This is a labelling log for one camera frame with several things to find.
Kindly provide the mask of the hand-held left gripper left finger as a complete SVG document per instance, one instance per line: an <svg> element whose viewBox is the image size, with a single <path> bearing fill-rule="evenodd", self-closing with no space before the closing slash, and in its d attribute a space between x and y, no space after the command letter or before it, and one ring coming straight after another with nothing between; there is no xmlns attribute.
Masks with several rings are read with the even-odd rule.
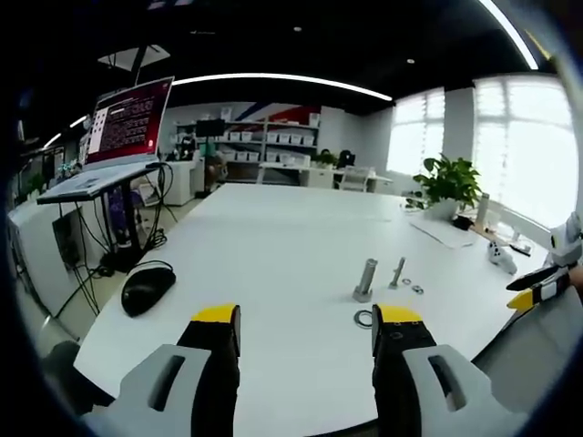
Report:
<svg viewBox="0 0 583 437"><path fill-rule="evenodd" d="M239 358L240 306L201 310L177 344L149 354L85 424L96 436L231 436Z"/></svg>

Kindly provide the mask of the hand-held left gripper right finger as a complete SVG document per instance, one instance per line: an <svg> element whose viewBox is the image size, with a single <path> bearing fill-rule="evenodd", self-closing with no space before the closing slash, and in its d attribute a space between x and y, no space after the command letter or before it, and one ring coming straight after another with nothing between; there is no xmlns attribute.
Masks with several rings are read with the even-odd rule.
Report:
<svg viewBox="0 0 583 437"><path fill-rule="evenodd" d="M380 436L513 436L517 414L491 380L453 347L437 344L405 307L372 307L372 383Z"/></svg>

